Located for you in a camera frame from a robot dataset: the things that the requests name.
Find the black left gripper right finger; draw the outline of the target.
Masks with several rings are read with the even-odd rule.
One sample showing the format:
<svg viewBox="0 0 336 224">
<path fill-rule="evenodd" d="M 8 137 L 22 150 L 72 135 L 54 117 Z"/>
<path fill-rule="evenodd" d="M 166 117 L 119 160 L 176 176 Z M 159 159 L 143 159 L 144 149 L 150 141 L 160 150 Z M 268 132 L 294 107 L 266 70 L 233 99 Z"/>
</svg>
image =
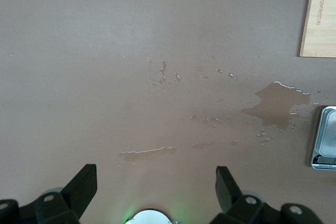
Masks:
<svg viewBox="0 0 336 224">
<path fill-rule="evenodd" d="M 222 212 L 209 224 L 323 224 L 304 205 L 287 203 L 276 210 L 257 196 L 243 194 L 226 166 L 216 168 L 215 189 Z"/>
</svg>

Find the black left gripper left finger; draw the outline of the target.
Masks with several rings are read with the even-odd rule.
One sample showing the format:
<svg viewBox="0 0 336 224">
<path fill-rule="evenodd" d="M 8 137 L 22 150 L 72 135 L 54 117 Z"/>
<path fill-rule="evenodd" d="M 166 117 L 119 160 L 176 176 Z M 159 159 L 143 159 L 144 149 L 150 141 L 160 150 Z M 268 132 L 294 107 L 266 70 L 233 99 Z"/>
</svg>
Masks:
<svg viewBox="0 0 336 224">
<path fill-rule="evenodd" d="M 46 191 L 30 204 L 0 200 L 0 224 L 80 224 L 97 192 L 97 166 L 86 164 L 63 188 Z"/>
</svg>

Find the silver digital kitchen scale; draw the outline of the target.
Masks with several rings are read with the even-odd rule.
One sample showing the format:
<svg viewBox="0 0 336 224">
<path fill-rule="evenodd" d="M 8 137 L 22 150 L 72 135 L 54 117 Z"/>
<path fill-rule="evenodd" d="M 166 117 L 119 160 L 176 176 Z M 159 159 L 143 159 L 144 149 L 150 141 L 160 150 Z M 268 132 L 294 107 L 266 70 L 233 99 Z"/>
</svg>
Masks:
<svg viewBox="0 0 336 224">
<path fill-rule="evenodd" d="M 336 111 L 336 105 L 320 107 L 315 142 L 311 157 L 311 166 L 314 169 L 336 170 L 336 156 L 328 156 L 324 153 L 324 139 L 327 121 L 330 113 L 333 111 Z"/>
</svg>

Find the brown table cover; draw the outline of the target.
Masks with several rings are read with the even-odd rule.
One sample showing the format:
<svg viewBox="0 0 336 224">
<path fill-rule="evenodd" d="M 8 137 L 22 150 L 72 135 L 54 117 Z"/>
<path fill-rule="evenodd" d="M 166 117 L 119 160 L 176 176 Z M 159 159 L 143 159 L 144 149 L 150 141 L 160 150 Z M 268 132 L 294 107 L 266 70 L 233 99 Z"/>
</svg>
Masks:
<svg viewBox="0 0 336 224">
<path fill-rule="evenodd" d="M 307 0 L 0 0 L 0 199 L 24 205 L 96 164 L 83 224 L 219 212 L 216 167 L 272 207 L 336 224 L 309 165 L 336 60 L 299 56 Z"/>
</svg>

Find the wooden cutting board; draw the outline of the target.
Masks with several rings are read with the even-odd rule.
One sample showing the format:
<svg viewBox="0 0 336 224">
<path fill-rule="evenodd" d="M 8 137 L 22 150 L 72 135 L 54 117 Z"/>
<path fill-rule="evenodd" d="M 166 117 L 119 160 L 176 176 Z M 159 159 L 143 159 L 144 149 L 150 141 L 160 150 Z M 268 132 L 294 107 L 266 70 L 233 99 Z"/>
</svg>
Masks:
<svg viewBox="0 0 336 224">
<path fill-rule="evenodd" d="M 336 0 L 309 0 L 304 24 L 300 56 L 336 59 Z"/>
</svg>

